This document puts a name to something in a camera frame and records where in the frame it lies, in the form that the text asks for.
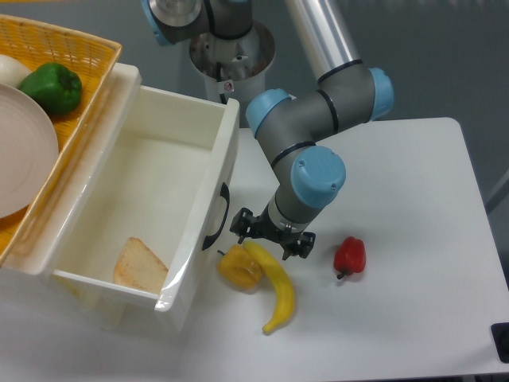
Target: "blue joint cap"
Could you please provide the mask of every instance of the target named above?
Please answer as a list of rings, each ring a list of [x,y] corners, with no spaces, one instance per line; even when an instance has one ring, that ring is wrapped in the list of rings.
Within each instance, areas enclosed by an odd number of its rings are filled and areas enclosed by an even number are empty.
[[[390,78],[382,69],[369,68],[375,82],[375,103],[370,121],[387,114],[394,105],[394,89]]]
[[[270,89],[261,94],[258,94],[247,105],[246,119],[249,123],[251,131],[256,138],[256,133],[260,128],[263,120],[270,113],[272,109],[284,99],[290,98],[289,94],[282,89]]]
[[[157,43],[160,46],[169,45],[169,41],[165,35],[157,26],[156,21],[153,19],[152,11],[150,10],[149,0],[142,0],[143,12],[145,12],[146,19],[149,21],[150,27],[152,27],[153,36],[156,38]]]
[[[334,200],[346,175],[339,155],[327,147],[311,146],[293,161],[290,180],[293,191],[305,205],[322,209]]]

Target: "white plate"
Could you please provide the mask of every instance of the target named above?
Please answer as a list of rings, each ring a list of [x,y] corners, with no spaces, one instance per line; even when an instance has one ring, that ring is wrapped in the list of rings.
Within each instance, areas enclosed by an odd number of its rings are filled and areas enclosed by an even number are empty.
[[[57,157],[46,113],[25,93],[0,84],[0,217],[32,202]]]

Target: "plastic bin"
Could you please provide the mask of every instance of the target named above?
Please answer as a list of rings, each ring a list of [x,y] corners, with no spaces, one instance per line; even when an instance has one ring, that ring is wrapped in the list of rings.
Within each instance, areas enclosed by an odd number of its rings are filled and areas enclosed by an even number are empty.
[[[239,103],[139,86],[138,70],[128,65],[116,64],[112,75],[83,153],[40,227],[0,269],[0,287],[18,301],[23,284],[29,303],[46,309],[51,304],[35,302],[41,292],[33,288],[47,287],[45,299],[65,308],[56,311],[102,327],[115,326],[125,305],[135,304],[154,310],[166,329],[180,329],[207,255],[205,238],[220,231],[227,213],[222,192],[237,154]],[[169,269],[160,294],[113,283],[130,236]]]

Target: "drawer handle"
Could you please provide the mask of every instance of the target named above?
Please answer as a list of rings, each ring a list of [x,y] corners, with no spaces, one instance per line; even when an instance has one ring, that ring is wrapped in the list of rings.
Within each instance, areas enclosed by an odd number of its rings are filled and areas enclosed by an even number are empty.
[[[210,248],[220,237],[221,232],[223,231],[224,223],[226,223],[226,217],[228,215],[228,209],[230,208],[230,190],[226,183],[221,185],[221,193],[220,196],[224,198],[226,201],[226,210],[224,211],[223,221],[221,222],[220,229],[214,235],[205,236],[204,245],[201,247],[201,250],[204,251],[207,248]]]

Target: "green bell pepper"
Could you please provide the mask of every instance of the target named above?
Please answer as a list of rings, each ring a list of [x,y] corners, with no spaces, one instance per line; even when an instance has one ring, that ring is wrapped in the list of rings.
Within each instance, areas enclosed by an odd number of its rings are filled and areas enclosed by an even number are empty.
[[[81,102],[81,80],[62,64],[48,62],[30,73],[20,84],[24,92],[49,115],[64,115]]]

